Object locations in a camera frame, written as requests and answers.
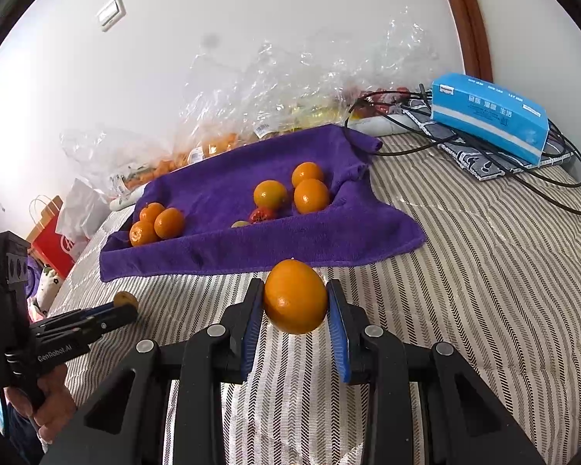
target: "white wall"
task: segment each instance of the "white wall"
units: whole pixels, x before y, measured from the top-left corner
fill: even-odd
[[[581,150],[581,30],[556,0],[478,1],[495,82],[543,105]]]
[[[220,60],[242,68],[264,40],[294,48],[323,28],[371,40],[410,5],[443,68],[462,68],[447,0],[123,0],[127,15],[102,33],[95,14],[107,1],[37,0],[0,47],[0,231],[25,236],[30,200],[69,190],[61,131],[170,132],[207,35],[219,36]]]

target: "hand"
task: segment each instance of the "hand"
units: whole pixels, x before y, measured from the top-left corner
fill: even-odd
[[[39,437],[49,444],[77,410],[69,389],[64,385],[66,377],[67,366],[61,364],[38,379],[39,388],[45,394],[45,402],[36,413],[33,413],[32,405],[22,391],[12,387],[6,389],[7,398],[16,411],[26,418],[34,416],[40,427]]]

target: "blue box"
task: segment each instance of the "blue box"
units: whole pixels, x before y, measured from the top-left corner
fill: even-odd
[[[537,103],[484,80],[449,73],[432,83],[432,119],[538,165],[549,133]]]

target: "striped bed sheet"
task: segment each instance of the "striped bed sheet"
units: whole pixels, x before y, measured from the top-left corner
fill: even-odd
[[[419,144],[416,136],[383,138],[385,149]],[[567,180],[565,171],[542,171]],[[532,196],[506,178],[480,183],[438,149],[376,157],[376,196],[407,212],[426,231],[422,248],[367,266],[319,268],[338,278],[349,301],[401,340],[431,346],[446,340],[479,372],[549,464],[565,464],[581,445],[581,217]],[[581,208],[581,191],[527,177]],[[242,300],[250,278],[167,275],[99,279],[99,251],[132,213],[110,215],[56,298],[51,314],[109,302],[128,290],[138,321],[105,335],[70,362],[67,385],[78,404],[135,344],[168,344],[217,322]],[[254,368],[241,386],[223,385],[227,461],[240,464],[359,464],[368,389],[341,384],[327,325],[289,336],[263,318]],[[173,400],[164,463],[170,463]],[[415,461],[424,463],[416,387]]]

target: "tangerine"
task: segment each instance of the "tangerine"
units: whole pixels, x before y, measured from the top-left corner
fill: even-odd
[[[159,241],[159,238],[155,234],[155,229],[151,222],[140,220],[131,226],[129,241],[131,241],[131,246],[142,246]]]
[[[185,217],[177,208],[162,211],[155,219],[155,233],[161,239],[172,239],[183,234]]]
[[[307,334],[316,329],[325,319],[327,303],[321,277],[298,260],[279,262],[265,282],[265,313],[288,334]]]
[[[273,211],[282,208],[288,201],[286,187],[276,180],[265,180],[254,189],[254,203],[259,208],[271,208]]]
[[[153,224],[157,216],[165,209],[161,203],[149,203],[140,210],[140,220]]]
[[[308,180],[309,178],[323,181],[325,175],[323,174],[323,170],[315,162],[302,162],[292,172],[292,186],[297,187],[302,181]]]
[[[174,163],[170,160],[160,161],[159,164],[157,165],[157,168],[155,168],[155,170],[153,171],[153,175],[155,175],[155,178],[159,178],[159,177],[162,177],[162,176],[170,173],[170,171],[171,171],[170,165],[171,164],[174,164]]]
[[[322,181],[308,178],[296,187],[295,206],[302,215],[321,211],[329,205],[329,190]]]

